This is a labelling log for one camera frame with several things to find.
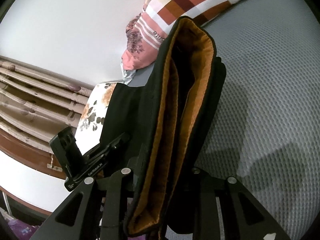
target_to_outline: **black bag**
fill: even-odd
[[[213,39],[181,17],[159,49],[144,87],[118,83],[100,141],[131,140],[105,176],[138,157],[134,198],[124,220],[129,236],[158,227],[179,177],[192,168],[215,114],[226,76]]]

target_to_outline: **textured mattress surface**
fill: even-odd
[[[298,240],[320,210],[320,25],[304,0],[243,0],[205,29],[227,77],[196,166],[237,177]]]

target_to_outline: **checkered pillowcase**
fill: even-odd
[[[140,15],[127,26],[123,69],[146,67],[156,60],[162,41],[180,16],[203,25],[239,0],[145,0]]]

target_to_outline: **orange lining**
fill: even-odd
[[[188,64],[195,81],[189,91],[180,91],[180,93],[187,93],[188,95],[186,102],[183,102],[184,109],[180,118],[176,162],[171,163],[174,134],[178,121],[179,82],[183,82],[183,80],[179,80],[177,67],[172,60],[174,45],[178,45],[189,56]],[[170,165],[175,166],[173,181],[170,181],[174,188],[181,172],[190,134],[207,89],[213,56],[213,44],[207,34],[189,18],[181,19],[173,35],[164,63],[156,133],[140,199],[128,225],[129,234],[138,234],[159,223],[168,185],[169,168]]]

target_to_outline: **floral pillow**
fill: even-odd
[[[99,143],[109,102],[119,82],[101,83],[93,89],[76,130],[76,143],[82,155]]]
[[[203,25],[240,0],[145,0],[142,13],[126,28],[127,49],[122,55],[123,79],[156,60],[161,43],[180,16]]]

